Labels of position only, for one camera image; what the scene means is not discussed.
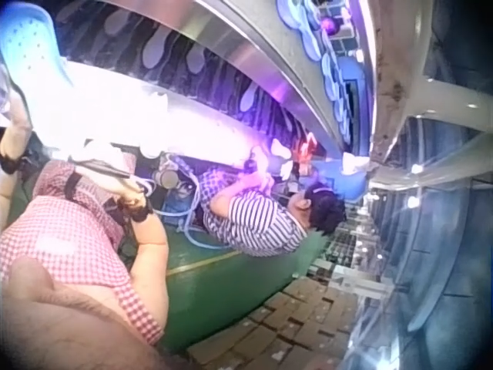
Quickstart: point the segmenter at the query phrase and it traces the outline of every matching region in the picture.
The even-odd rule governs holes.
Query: gingham shirt
[[[255,190],[231,200],[227,219],[206,225],[223,243],[254,257],[294,252],[307,236],[286,208]]]
[[[62,284],[111,287],[133,326],[154,344],[163,329],[133,289],[116,253],[123,229],[102,206],[111,196],[82,178],[73,195],[76,203],[67,200],[63,190],[73,171],[69,163],[46,164],[31,203],[0,237],[0,278],[4,282],[12,262],[27,256]]]

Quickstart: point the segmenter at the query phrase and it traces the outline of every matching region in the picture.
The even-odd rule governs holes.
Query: person
[[[9,86],[9,96],[0,141],[2,351],[16,368],[168,368],[152,347],[168,315],[168,241],[136,183],[52,160],[25,212],[5,227],[32,133],[22,95]],[[131,170],[123,153],[108,153]],[[116,253],[126,222],[138,244],[130,272]]]
[[[254,257],[292,253],[309,229],[332,234],[346,218],[344,200],[318,182],[292,195],[286,207],[270,197],[272,181],[259,171],[238,177],[213,168],[199,183],[204,227]]]

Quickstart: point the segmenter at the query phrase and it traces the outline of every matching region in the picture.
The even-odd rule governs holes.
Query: striped shirt
[[[285,207],[255,190],[231,200],[227,219],[204,216],[207,228],[223,243],[255,257],[294,252],[307,236]]]

